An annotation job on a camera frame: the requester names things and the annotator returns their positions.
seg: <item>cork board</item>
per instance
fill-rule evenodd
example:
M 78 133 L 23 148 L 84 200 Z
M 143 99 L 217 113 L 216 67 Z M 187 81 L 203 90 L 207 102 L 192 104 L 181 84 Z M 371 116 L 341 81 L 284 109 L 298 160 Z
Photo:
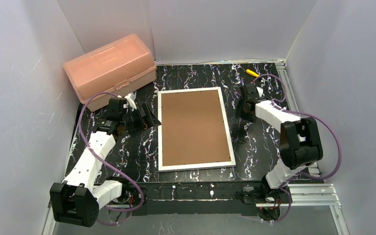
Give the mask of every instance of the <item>cork board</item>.
M 219 87 L 158 93 L 159 171 L 235 166 Z

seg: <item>white wall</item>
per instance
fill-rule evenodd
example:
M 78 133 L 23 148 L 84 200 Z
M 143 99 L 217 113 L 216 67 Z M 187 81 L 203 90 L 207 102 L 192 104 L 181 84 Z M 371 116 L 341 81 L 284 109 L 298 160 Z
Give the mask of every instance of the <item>white wall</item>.
M 56 0 L 0 0 L 0 235 L 41 234 L 78 107 L 62 64 L 83 53 Z
M 299 107 L 341 138 L 334 183 L 351 234 L 376 234 L 376 1 L 317 1 L 287 60 Z M 336 163 L 323 130 L 324 159 Z
M 316 0 L 58 0 L 86 52 L 136 33 L 161 63 L 285 58 Z
M 316 0 L 150 0 L 156 60 L 286 58 Z
M 58 0 L 85 52 L 136 33 L 152 51 L 148 0 Z

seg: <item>white backdrop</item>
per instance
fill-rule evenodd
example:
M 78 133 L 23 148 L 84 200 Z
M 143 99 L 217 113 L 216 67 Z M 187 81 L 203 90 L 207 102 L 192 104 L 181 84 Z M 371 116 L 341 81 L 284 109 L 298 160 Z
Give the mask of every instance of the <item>white backdrop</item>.
M 162 63 L 286 58 L 316 0 L 58 0 L 86 52 L 136 33 Z

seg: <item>gray floor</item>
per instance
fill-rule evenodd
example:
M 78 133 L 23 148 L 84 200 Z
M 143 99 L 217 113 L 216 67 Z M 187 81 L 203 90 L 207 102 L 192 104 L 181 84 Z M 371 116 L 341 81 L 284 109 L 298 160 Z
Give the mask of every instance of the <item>gray floor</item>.
M 100 219 L 109 221 L 107 211 Z M 329 207 L 292 207 L 282 222 L 270 225 L 244 219 L 237 214 L 161 214 L 134 216 L 120 226 L 95 223 L 91 228 L 57 223 L 54 235 L 337 235 Z

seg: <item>small white object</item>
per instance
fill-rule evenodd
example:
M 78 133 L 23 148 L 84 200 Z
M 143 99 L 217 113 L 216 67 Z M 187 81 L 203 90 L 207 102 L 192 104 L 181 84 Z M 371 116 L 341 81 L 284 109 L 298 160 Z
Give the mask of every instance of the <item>small white object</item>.
M 261 97 L 263 95 L 263 88 L 261 87 L 256 87 L 256 90 L 258 92 L 258 95 Z
M 135 101 L 132 99 L 132 94 L 133 93 L 129 93 L 127 94 L 127 96 L 125 96 L 127 102 L 129 103 L 130 107 L 133 109 L 136 109 L 136 104 L 135 104 Z

